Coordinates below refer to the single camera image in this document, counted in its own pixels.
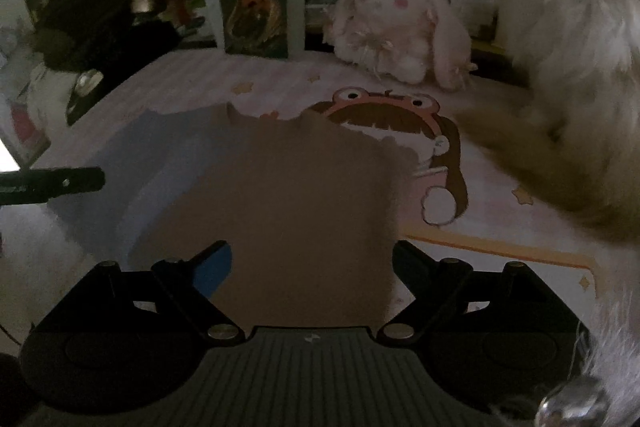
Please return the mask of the pink knitted garment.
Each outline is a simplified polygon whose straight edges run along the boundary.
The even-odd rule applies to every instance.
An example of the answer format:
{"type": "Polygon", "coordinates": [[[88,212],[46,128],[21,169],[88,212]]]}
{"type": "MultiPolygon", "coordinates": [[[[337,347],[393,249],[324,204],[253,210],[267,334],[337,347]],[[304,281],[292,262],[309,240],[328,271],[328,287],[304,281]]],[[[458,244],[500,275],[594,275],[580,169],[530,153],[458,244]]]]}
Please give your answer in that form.
{"type": "Polygon", "coordinates": [[[227,242],[231,270],[213,302],[243,329],[378,327],[393,295],[398,206],[417,161],[393,139],[312,112],[146,112],[93,156],[102,190],[51,209],[96,259],[131,270],[227,242]]]}

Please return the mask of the pink cartoon table mat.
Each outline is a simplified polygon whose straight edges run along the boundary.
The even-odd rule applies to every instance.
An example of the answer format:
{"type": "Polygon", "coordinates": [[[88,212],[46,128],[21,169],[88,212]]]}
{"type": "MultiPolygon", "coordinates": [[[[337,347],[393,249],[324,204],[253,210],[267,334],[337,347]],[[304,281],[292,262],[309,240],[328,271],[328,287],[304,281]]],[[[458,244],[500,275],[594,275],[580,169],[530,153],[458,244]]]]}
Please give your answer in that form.
{"type": "Polygon", "coordinates": [[[278,61],[172,52],[107,95],[39,162],[99,165],[132,174],[138,183],[163,172],[163,198],[171,200],[227,152],[221,129],[203,124],[209,107],[231,103],[242,114],[279,120],[313,110],[416,153],[399,215],[408,239],[484,268],[509,258],[532,262],[569,306],[590,306],[611,288],[623,251],[574,230],[462,141],[454,112],[467,99],[466,93],[376,80],[325,53],[278,61]]]}

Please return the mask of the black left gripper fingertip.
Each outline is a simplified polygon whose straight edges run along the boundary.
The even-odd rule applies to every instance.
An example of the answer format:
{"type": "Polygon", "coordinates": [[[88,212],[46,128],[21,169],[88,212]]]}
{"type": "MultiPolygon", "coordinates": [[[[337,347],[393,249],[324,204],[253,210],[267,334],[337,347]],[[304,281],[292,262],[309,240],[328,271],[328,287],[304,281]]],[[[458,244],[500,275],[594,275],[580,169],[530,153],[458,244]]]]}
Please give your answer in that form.
{"type": "Polygon", "coordinates": [[[26,169],[2,172],[2,206],[45,204],[63,195],[100,191],[105,173],[99,167],[26,169]]]}

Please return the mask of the pink plush bunny toy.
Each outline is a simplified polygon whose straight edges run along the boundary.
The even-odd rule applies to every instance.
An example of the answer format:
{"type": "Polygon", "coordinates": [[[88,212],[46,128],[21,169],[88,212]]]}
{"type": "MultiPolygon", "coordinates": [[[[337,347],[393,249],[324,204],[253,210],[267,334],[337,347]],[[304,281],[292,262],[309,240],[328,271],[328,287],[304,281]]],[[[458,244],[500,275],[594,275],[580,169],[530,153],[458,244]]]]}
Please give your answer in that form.
{"type": "Polygon", "coordinates": [[[323,40],[340,60],[410,86],[457,91],[475,69],[469,31],[449,0],[337,0],[323,40]]]}

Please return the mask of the fluffy brown white cat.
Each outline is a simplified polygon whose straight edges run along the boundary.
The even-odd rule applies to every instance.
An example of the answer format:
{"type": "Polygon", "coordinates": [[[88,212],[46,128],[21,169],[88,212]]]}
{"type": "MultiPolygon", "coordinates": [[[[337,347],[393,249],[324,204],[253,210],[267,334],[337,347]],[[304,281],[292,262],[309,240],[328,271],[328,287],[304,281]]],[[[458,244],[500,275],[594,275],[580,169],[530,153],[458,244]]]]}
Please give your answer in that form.
{"type": "Polygon", "coordinates": [[[639,238],[639,0],[498,0],[521,113],[470,108],[459,128],[533,196],[595,236],[639,238]]]}

